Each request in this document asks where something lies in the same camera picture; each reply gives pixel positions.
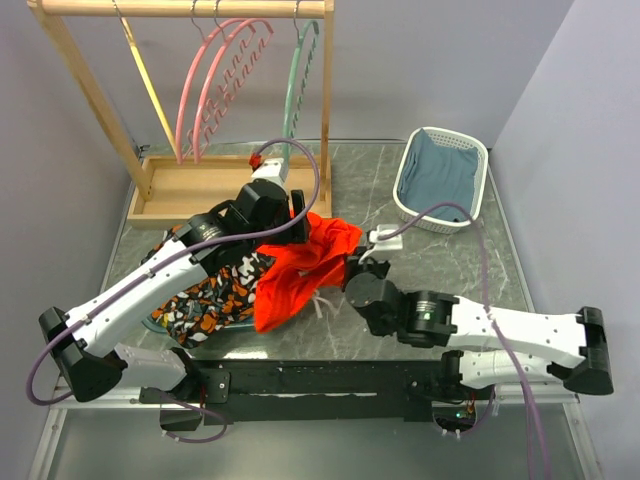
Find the orange shorts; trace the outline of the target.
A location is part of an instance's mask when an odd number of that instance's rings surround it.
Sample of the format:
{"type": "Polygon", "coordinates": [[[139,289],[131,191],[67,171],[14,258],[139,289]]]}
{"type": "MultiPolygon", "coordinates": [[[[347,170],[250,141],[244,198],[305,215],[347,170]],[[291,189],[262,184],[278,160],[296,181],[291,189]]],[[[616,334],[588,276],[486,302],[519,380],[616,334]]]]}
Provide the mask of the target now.
{"type": "Polygon", "coordinates": [[[309,238],[302,244],[263,245],[258,252],[275,260],[257,282],[254,325],[270,332],[293,318],[322,287],[340,287],[345,259],[359,246],[363,230],[340,218],[307,214],[309,238]]]}

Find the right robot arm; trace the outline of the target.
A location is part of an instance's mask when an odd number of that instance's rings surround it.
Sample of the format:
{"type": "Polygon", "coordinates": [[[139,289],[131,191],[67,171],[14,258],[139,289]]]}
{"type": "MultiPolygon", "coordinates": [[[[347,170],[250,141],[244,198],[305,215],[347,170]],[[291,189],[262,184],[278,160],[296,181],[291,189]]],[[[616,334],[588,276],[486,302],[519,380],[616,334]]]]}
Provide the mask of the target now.
{"type": "Polygon", "coordinates": [[[390,264],[364,250],[345,260],[342,291],[374,336],[415,348],[444,348],[440,391],[460,398],[501,383],[557,381],[582,395],[614,392],[604,316],[538,314],[485,306],[433,290],[403,291],[387,279],[390,264]]]}

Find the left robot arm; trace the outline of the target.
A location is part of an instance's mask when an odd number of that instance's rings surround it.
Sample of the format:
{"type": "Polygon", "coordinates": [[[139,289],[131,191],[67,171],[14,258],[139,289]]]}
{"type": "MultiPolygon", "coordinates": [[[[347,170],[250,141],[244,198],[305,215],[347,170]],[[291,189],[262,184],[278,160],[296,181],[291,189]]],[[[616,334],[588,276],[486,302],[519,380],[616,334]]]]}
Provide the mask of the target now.
{"type": "Polygon", "coordinates": [[[240,264],[258,246],[306,241],[312,204],[300,190],[253,180],[235,199],[192,216],[149,260],[96,298],[69,311],[47,309],[39,317],[45,352],[70,396],[89,402],[133,386],[165,391],[179,402],[193,398],[199,377],[187,354],[131,348],[123,338],[173,296],[240,264]]]}

